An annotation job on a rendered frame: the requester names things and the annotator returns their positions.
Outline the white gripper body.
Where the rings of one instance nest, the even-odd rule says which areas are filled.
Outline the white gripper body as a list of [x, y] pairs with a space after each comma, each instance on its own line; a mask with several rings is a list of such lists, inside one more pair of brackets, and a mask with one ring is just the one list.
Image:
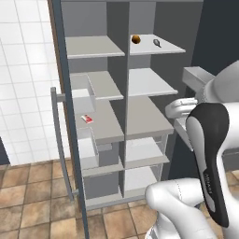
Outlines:
[[165, 115], [169, 119], [178, 119], [187, 116], [197, 106], [195, 98], [181, 98], [174, 100], [165, 107]]

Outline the grey fridge door bin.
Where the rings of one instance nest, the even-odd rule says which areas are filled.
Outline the grey fridge door bin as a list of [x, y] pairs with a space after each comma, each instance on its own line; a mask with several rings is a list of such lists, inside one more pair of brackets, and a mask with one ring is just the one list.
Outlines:
[[200, 66], [192, 66], [183, 69], [182, 81], [193, 91], [198, 91], [214, 77]]

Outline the grey side-by-side fridge cabinet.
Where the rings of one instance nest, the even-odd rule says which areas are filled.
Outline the grey side-by-side fridge cabinet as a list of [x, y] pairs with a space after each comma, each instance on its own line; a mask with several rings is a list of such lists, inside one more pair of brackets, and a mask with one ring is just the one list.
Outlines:
[[[98, 167], [81, 167], [86, 208], [141, 199], [171, 158], [166, 148], [174, 128], [164, 107], [181, 93], [203, 0], [61, 0], [61, 5], [69, 74], [88, 74], [95, 93], [95, 111], [75, 113], [77, 130], [92, 129], [99, 153]], [[133, 35], [140, 36], [139, 44]]]

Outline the dark fridge door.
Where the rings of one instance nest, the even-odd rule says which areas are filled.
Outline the dark fridge door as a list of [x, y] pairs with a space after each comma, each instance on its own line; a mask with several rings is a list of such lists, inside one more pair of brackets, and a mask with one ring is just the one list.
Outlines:
[[[239, 0], [204, 0], [191, 65], [217, 75], [239, 60]], [[193, 153], [178, 136], [169, 179], [198, 177]]]

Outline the white freezer door bin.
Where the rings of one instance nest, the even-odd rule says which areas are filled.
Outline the white freezer door bin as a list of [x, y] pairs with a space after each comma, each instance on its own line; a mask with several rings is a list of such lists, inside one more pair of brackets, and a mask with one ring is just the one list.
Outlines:
[[91, 169], [99, 166], [99, 153], [91, 128], [77, 130], [77, 143], [79, 159], [83, 169]]
[[88, 74], [70, 76], [73, 106], [76, 114], [95, 111], [95, 93]]

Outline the grey-blue freezer door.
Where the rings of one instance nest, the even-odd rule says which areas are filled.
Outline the grey-blue freezer door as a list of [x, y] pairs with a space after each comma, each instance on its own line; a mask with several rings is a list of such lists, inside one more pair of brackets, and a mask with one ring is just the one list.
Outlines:
[[62, 44], [61, 56], [62, 56], [62, 64], [63, 64], [64, 93], [57, 94], [58, 103], [59, 102], [63, 103], [63, 110], [64, 110], [67, 133], [68, 133], [68, 142], [69, 142], [70, 153], [71, 153], [71, 161], [72, 161], [72, 166], [74, 170], [75, 184], [77, 187], [75, 189], [75, 192], [77, 193], [74, 196], [74, 199], [75, 197], [77, 197], [77, 202], [81, 208], [85, 239], [90, 239], [87, 211], [86, 211], [86, 205], [85, 205], [85, 194], [83, 189], [83, 181], [82, 181], [82, 173], [81, 173], [81, 164], [80, 164], [78, 144], [77, 144], [77, 128], [75, 123], [75, 112], [73, 107], [73, 98], [72, 98], [72, 91], [71, 91], [70, 74], [69, 74], [63, 26], [62, 26], [61, 44]]

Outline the brown wooden side panel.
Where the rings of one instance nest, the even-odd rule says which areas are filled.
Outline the brown wooden side panel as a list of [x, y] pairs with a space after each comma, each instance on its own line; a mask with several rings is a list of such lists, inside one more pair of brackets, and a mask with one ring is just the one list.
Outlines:
[[62, 13], [60, 9], [61, 0], [48, 0], [50, 25], [53, 37], [53, 45], [57, 63], [57, 70], [60, 81], [60, 93], [64, 93], [63, 64], [62, 64]]

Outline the dark cabinet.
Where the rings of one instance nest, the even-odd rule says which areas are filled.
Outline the dark cabinet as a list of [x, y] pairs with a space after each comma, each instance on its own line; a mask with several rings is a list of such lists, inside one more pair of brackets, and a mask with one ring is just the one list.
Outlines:
[[2, 138], [0, 137], [0, 165], [9, 164], [7, 152], [5, 150]]

